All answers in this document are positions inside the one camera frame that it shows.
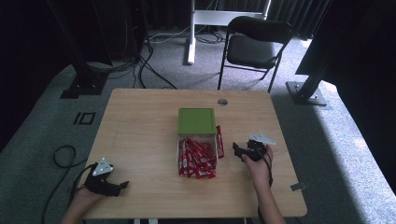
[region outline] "red packet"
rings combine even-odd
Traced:
[[[223,144],[222,144],[220,126],[217,126],[216,129],[218,130],[218,134],[216,135],[216,137],[218,138],[218,155],[219,155],[219,158],[223,158],[224,157],[224,148],[223,148]]]

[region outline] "forearm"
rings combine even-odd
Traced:
[[[277,207],[274,195],[270,187],[256,187],[259,208],[266,224],[286,223]]]

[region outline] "metal stand base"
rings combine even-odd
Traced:
[[[80,95],[100,95],[105,87],[108,74],[96,76],[91,85],[80,85],[78,76],[75,77],[69,90],[62,93],[61,99],[77,99]]]
[[[288,81],[286,82],[286,86],[289,89],[289,93],[293,99],[293,102],[296,105],[321,105],[327,106],[328,103],[323,98],[319,89],[315,91],[315,93],[309,97],[308,99],[304,99],[299,95],[300,88],[304,85],[303,82],[295,82],[295,81]]]

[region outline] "metal bracket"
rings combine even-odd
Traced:
[[[93,176],[103,175],[110,173],[112,171],[113,171],[113,167],[110,164],[108,164],[105,158],[102,158],[102,160],[96,166],[96,169],[93,171],[92,175]]]

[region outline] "hand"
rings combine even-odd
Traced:
[[[90,210],[97,201],[104,197],[106,196],[92,193],[86,188],[78,189],[64,215],[62,224],[78,223],[82,216]]]
[[[265,147],[267,148],[267,153],[265,153],[264,158],[268,161],[268,164],[272,166],[271,161],[274,157],[273,151],[268,145]],[[247,165],[255,189],[266,187],[269,188],[270,171],[268,170],[265,161],[253,161],[245,154],[242,155],[242,159]]]

